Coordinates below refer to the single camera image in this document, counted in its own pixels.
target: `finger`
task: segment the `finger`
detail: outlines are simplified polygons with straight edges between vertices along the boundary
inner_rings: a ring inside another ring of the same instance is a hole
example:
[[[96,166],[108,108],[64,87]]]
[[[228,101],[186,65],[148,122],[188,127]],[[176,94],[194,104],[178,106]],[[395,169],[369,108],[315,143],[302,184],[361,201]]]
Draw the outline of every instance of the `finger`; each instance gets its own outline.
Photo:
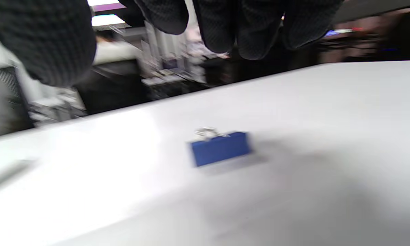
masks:
[[[43,84],[68,87],[90,71],[96,41],[82,0],[0,1],[0,42]]]
[[[119,0],[124,6],[133,0]],[[181,34],[188,24],[188,10],[184,0],[135,0],[144,17],[157,29],[169,34]]]
[[[240,0],[237,43],[243,58],[261,59],[269,52],[283,9],[282,0]]]
[[[285,12],[282,40],[294,50],[322,38],[343,0],[291,0]]]
[[[193,0],[206,47],[216,53],[230,50],[235,41],[230,0]]]

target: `white table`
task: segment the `white table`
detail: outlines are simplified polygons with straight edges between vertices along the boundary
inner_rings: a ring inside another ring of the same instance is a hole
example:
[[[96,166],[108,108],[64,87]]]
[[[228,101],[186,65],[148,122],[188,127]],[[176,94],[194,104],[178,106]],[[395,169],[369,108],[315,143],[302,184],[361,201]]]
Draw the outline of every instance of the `white table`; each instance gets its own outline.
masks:
[[[201,126],[249,131],[256,153],[194,168]],[[311,67],[0,138],[0,162],[28,157],[37,167],[0,189],[0,246],[410,246],[410,61]]]

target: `blue object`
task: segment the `blue object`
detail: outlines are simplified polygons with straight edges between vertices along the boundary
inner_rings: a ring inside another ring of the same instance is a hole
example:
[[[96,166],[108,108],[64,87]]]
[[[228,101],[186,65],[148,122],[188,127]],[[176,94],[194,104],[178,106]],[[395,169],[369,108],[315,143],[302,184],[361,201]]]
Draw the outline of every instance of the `blue object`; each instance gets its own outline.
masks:
[[[330,30],[326,33],[325,37],[333,36],[333,35],[337,35],[337,34],[339,34],[339,33],[334,31],[334,30]]]
[[[251,152],[245,132],[234,132],[228,137],[193,142],[191,148],[198,167]]]

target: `ceiling light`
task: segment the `ceiling light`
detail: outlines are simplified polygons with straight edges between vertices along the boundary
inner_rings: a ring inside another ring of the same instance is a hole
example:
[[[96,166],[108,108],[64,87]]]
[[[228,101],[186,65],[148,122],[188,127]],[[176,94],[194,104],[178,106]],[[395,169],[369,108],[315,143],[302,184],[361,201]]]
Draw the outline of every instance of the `ceiling light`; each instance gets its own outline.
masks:
[[[114,25],[125,23],[124,20],[120,19],[114,14],[96,15],[92,20],[93,26],[104,26],[104,25]]]
[[[98,6],[104,4],[119,3],[118,0],[88,0],[89,6]]]

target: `computer screen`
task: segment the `computer screen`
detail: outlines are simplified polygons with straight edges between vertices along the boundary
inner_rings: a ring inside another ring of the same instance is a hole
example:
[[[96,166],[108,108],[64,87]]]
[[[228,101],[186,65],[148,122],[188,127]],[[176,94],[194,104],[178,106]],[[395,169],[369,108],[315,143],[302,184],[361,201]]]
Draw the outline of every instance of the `computer screen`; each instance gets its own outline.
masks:
[[[33,128],[13,67],[0,68],[0,136]]]

